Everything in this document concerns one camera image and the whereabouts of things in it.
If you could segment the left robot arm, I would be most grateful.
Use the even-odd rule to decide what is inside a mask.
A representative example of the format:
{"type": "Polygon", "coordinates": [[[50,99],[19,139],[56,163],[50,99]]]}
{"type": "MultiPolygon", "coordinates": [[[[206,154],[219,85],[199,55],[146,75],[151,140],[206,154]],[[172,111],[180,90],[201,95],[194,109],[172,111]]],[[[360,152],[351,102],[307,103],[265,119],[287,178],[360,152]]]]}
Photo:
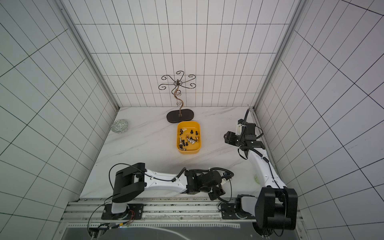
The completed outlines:
{"type": "Polygon", "coordinates": [[[144,163],[94,167],[81,193],[98,210],[88,210],[92,220],[102,222],[169,219],[178,221],[215,220],[216,209],[232,196],[234,173],[224,168],[183,169],[164,174],[146,168],[144,163]]]}

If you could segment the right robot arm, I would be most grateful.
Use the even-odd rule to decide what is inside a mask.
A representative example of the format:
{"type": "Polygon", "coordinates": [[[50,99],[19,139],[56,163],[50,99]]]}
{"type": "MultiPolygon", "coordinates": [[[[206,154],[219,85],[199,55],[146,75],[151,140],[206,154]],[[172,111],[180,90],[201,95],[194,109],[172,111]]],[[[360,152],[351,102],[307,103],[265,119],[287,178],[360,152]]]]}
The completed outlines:
{"type": "Polygon", "coordinates": [[[257,196],[238,195],[235,211],[240,218],[250,217],[261,237],[282,236],[296,229],[298,194],[278,176],[256,128],[256,124],[240,119],[236,131],[224,135],[225,143],[237,147],[240,157],[252,164],[261,186],[257,196]]]}

